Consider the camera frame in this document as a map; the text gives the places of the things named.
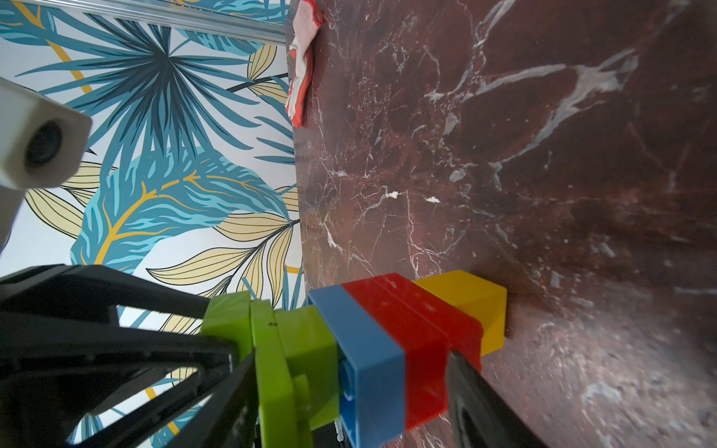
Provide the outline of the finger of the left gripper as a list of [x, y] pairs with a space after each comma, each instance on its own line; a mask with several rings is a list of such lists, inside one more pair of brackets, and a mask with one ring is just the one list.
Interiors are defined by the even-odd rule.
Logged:
[[32, 323], [54, 318], [97, 336], [100, 327], [119, 325], [120, 305], [202, 318], [209, 300], [103, 265], [36, 266], [1, 278], [1, 334], [37, 334]]
[[1, 444], [67, 447], [82, 418], [102, 414], [171, 371], [194, 370], [82, 442], [136, 447], [212, 393], [233, 370], [233, 343], [172, 332], [4, 312]]

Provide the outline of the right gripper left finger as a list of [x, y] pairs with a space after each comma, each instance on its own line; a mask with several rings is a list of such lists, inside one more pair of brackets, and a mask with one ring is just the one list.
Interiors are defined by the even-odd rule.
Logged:
[[256, 354], [243, 360], [229, 350], [190, 351], [195, 375], [162, 394], [167, 412], [180, 416], [205, 404], [169, 442], [170, 447], [248, 447], [258, 417]]

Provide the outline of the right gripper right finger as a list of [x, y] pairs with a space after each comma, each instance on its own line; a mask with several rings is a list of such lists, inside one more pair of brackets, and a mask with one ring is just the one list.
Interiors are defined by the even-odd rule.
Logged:
[[481, 374], [457, 351], [446, 364], [446, 391], [459, 448], [546, 448]]

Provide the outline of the long green lego brick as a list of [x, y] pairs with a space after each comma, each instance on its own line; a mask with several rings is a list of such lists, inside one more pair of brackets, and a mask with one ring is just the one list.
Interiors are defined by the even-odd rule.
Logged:
[[305, 376], [292, 376], [269, 301], [250, 303], [263, 447], [311, 447], [305, 416], [311, 404]]

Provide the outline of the red lego brick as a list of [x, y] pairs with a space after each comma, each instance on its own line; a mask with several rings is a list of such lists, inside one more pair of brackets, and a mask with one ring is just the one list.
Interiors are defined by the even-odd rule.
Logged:
[[482, 371], [484, 329], [478, 320], [400, 274], [385, 274], [371, 281], [431, 323], [446, 336], [451, 351], [459, 352], [478, 373]]
[[404, 354], [404, 408], [408, 430], [446, 408], [446, 336], [418, 312], [419, 287], [399, 274], [343, 284], [347, 293]]

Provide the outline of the small green lego brick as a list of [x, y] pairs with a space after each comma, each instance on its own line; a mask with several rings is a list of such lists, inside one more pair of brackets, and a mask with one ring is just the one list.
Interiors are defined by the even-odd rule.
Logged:
[[237, 349], [235, 364], [241, 363], [252, 351], [249, 291], [224, 294], [210, 300], [201, 334], [232, 342]]

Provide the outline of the green square lego brick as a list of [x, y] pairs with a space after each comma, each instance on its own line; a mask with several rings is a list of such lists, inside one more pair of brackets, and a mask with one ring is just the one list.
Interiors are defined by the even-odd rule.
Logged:
[[310, 305], [274, 315], [289, 372], [304, 377], [308, 392], [300, 399], [300, 417], [316, 430], [339, 416], [339, 349], [317, 307]]

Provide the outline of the yellow orange lego brick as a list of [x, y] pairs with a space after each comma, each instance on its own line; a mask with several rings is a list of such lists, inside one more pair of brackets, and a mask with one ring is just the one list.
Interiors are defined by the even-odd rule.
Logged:
[[437, 274], [415, 283], [482, 324], [482, 356], [504, 347], [508, 296], [505, 287], [464, 271]]

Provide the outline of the blue lego brick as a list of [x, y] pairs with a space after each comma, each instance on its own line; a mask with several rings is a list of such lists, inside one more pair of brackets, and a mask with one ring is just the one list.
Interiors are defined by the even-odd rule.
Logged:
[[341, 351], [340, 419], [354, 447], [381, 447], [405, 430], [403, 349], [341, 286], [308, 293]]

